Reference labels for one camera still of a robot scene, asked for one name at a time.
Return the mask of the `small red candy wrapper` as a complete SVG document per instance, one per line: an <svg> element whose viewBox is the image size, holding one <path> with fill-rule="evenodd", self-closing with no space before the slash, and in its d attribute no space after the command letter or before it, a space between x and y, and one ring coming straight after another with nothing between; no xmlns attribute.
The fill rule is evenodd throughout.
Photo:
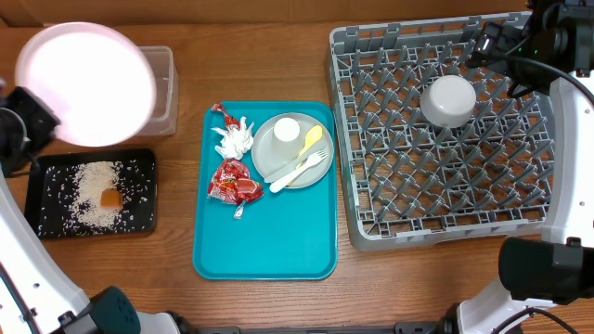
<svg viewBox="0 0 594 334"><path fill-rule="evenodd" d="M221 103L215 103L211 106L211 111L215 113L221 113L224 117L225 126L227 130L240 128L240 121L238 121L233 116L229 115L226 109L223 107Z"/></svg>

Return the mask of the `white napkin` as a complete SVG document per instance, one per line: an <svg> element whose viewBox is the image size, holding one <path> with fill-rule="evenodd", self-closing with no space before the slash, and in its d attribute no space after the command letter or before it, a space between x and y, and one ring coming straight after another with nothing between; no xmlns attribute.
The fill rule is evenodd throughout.
<svg viewBox="0 0 594 334"><path fill-rule="evenodd" d="M220 144L214 150L224 159L240 161L253 145L252 128L254 123L247 125L246 117L239 119L238 125L228 125L227 128L213 128L213 131L222 136Z"/></svg>

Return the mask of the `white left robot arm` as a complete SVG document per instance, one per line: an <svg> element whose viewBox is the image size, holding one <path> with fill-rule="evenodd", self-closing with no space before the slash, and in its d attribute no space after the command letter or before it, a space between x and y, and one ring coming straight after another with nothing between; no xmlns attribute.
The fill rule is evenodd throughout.
<svg viewBox="0 0 594 334"><path fill-rule="evenodd" d="M7 185L50 143L58 118L29 89L1 97L1 330L4 333L195 333L175 312L138 312L108 287L88 297L57 266Z"/></svg>

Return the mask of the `pink round plate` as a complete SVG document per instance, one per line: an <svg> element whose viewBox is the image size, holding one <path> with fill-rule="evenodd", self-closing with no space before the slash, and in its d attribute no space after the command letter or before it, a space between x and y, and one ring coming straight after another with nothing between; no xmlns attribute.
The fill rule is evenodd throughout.
<svg viewBox="0 0 594 334"><path fill-rule="evenodd" d="M45 28L21 49L15 84L58 118L59 140L107 147L140 132L157 98L153 70L140 49L112 28L68 22Z"/></svg>

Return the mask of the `red snack wrapper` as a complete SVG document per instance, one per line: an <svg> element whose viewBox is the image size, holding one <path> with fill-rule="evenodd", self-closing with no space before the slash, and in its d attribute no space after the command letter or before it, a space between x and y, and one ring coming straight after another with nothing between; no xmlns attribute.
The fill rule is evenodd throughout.
<svg viewBox="0 0 594 334"><path fill-rule="evenodd" d="M208 186L208 197L228 204L251 203L264 195L263 186L252 180L250 170L241 161L224 160Z"/></svg>

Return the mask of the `grey bowl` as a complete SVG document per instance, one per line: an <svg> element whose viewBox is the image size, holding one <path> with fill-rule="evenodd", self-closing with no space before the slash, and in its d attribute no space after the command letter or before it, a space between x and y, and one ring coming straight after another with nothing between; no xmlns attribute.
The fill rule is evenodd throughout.
<svg viewBox="0 0 594 334"><path fill-rule="evenodd" d="M472 116L477 95L472 84L457 75L439 77L420 96L420 110L433 125L458 128Z"/></svg>

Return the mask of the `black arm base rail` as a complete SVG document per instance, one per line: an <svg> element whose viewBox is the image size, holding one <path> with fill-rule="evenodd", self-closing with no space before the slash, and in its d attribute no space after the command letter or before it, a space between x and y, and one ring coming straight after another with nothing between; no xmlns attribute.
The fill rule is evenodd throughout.
<svg viewBox="0 0 594 334"><path fill-rule="evenodd" d="M445 334L456 333L448 322L397 322L391 326L318 327L318 328L239 328L195 327L185 333L195 334Z"/></svg>

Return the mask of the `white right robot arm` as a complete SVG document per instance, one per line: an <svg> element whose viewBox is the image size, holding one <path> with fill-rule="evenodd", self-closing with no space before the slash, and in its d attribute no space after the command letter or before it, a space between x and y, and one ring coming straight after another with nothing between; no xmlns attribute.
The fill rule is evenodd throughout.
<svg viewBox="0 0 594 334"><path fill-rule="evenodd" d="M487 23L468 68L509 77L508 95L538 92L554 115L553 186L540 240L506 238L498 277L453 305L438 333L519 333L524 319L593 296L593 4L530 1L523 28Z"/></svg>

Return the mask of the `orange food cube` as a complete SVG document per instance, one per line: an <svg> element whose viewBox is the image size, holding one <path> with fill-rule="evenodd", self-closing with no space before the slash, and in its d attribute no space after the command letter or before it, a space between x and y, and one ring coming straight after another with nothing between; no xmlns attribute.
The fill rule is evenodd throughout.
<svg viewBox="0 0 594 334"><path fill-rule="evenodd" d="M100 198L100 207L110 210L121 210L123 208L123 196L115 188L105 189Z"/></svg>

